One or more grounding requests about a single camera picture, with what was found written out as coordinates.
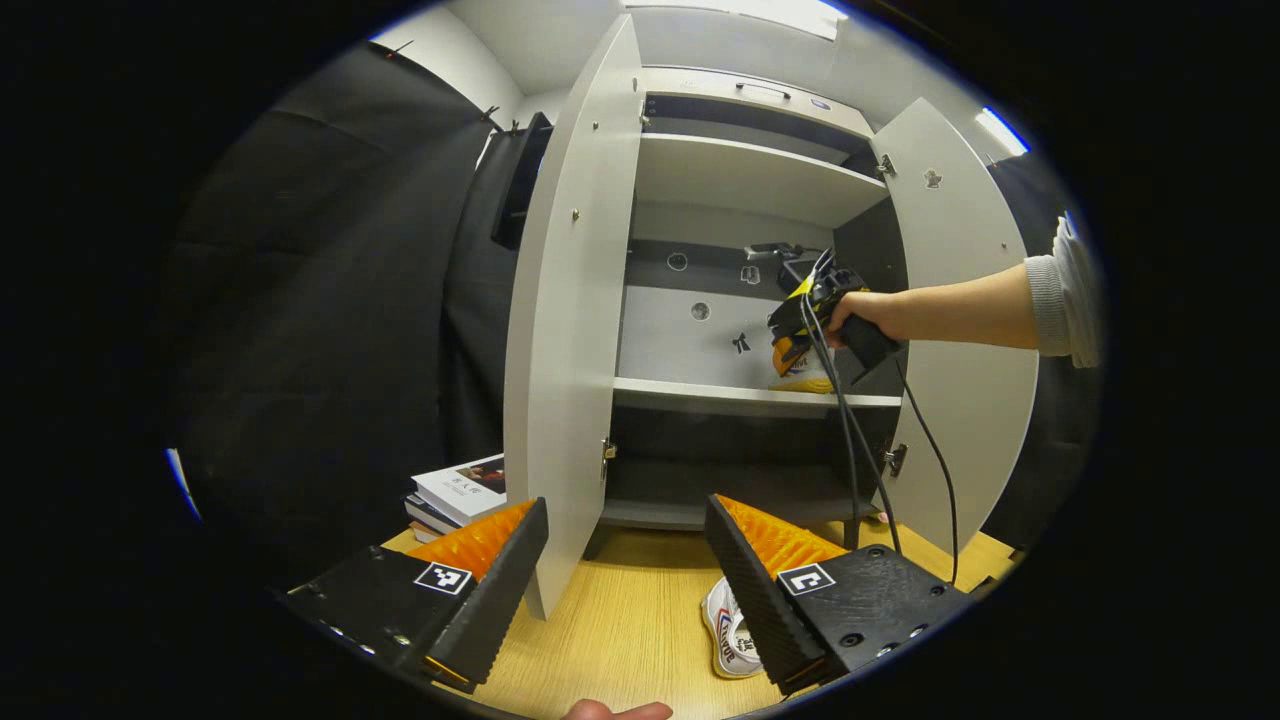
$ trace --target shoe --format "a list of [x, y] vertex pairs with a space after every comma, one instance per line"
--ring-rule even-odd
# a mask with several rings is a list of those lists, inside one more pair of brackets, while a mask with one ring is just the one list
[[751, 632], [742, 623], [742, 612], [728, 589], [728, 580], [721, 578], [712, 592], [703, 598], [703, 624], [712, 634], [714, 660], [712, 666], [721, 678], [750, 678], [764, 666], [755, 653]]
[[828, 395], [831, 392], [831, 378], [817, 360], [810, 363], [813, 352], [805, 352], [799, 360], [791, 364], [787, 374], [778, 384], [769, 386], [769, 389], [782, 389], [788, 392], [815, 392]]

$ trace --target open cabinet door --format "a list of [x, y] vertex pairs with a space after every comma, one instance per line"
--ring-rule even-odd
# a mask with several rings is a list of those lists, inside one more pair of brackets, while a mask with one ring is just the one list
[[621, 15], [573, 83], [530, 200], [507, 329], [503, 443], [513, 502], [547, 498], [547, 547], [525, 598], [547, 619], [604, 507], [631, 197], [640, 51]]
[[[1027, 258], [1014, 217], [987, 168], [933, 105], [916, 100], [870, 140], [902, 232], [910, 287], [970, 281]], [[906, 379], [951, 470], [960, 548], [982, 528], [1018, 461], [1036, 396], [1033, 350], [911, 341]], [[884, 474], [899, 520], [951, 551], [947, 487], [906, 397]]]

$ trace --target wooden tabletop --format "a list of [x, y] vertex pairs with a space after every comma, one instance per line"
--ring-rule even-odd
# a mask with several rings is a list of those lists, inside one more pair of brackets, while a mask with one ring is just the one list
[[[838, 523], [810, 528], [841, 541]], [[899, 525], [902, 552], [950, 579], [951, 555]], [[863, 523], [859, 544], [892, 544], [888, 527]], [[384, 547], [417, 547], [404, 530]], [[956, 587], [969, 592], [1012, 566], [1011, 548], [978, 534], [960, 552]], [[782, 700], [764, 673], [726, 680], [712, 670], [712, 641], [699, 602], [723, 577], [701, 533], [618, 529], [594, 561], [579, 562], [550, 620], [521, 601], [507, 639], [472, 700], [529, 717], [561, 717], [582, 697], [612, 710], [662, 701], [675, 717], [730, 717]]]

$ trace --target cabinet handle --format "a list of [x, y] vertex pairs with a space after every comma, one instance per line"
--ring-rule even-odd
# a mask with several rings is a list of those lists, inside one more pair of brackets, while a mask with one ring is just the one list
[[759, 87], [760, 90], [772, 90], [773, 92], [781, 92], [783, 100], [791, 100], [791, 94], [787, 92], [786, 90], [778, 90], [776, 87], [769, 87], [767, 85], [755, 85], [754, 82], [740, 82], [735, 85], [735, 87], [737, 87], [739, 90], [742, 90], [746, 86]]

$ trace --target book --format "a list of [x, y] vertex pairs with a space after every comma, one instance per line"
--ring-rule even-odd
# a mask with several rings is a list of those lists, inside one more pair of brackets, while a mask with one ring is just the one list
[[503, 456], [494, 455], [413, 475], [417, 495], [458, 525], [475, 523], [507, 506]]
[[413, 530], [413, 539], [416, 539], [417, 542], [428, 543], [431, 541], [438, 541], [442, 537], [440, 533], [435, 532], [433, 528], [428, 528], [426, 525], [419, 523], [417, 520], [410, 520], [408, 528]]
[[422, 500], [422, 497], [416, 492], [406, 495], [402, 500], [404, 501], [404, 510], [408, 512], [410, 518], [422, 523], [440, 534], [452, 533], [462, 527], [453, 520], [449, 520], [444, 512], [431, 507], [431, 503]]

